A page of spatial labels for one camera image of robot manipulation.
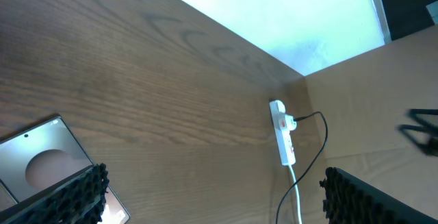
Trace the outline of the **white power strip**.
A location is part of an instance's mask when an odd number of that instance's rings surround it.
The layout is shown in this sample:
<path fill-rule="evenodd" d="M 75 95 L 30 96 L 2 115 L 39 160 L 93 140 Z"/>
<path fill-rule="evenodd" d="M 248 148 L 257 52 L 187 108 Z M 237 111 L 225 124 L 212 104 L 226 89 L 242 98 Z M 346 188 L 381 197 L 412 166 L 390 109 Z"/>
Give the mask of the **white power strip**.
<path fill-rule="evenodd" d="M 269 104 L 281 164 L 291 166 L 296 163 L 296 156 L 290 133 L 297 128 L 297 122 L 292 115 L 286 113 L 282 101 L 274 100 Z"/>

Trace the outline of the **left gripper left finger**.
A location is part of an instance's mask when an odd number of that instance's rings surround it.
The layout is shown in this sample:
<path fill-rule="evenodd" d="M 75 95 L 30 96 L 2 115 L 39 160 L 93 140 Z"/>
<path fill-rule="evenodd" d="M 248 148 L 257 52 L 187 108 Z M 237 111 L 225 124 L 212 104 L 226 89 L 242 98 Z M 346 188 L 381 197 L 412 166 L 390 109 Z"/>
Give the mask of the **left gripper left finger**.
<path fill-rule="evenodd" d="M 6 210 L 2 224 L 97 224 L 105 210 L 109 180 L 105 164 L 95 164 Z"/>

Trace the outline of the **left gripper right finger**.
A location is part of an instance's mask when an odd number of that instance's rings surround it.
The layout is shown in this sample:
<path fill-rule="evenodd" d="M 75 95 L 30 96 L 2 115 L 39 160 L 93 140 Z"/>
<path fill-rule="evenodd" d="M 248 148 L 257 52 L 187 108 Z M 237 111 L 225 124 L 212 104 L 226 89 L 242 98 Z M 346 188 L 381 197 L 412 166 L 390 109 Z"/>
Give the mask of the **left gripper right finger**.
<path fill-rule="evenodd" d="M 326 199 L 323 211 L 329 223 L 437 224 L 403 202 L 336 167 L 325 170 L 320 181 Z"/>

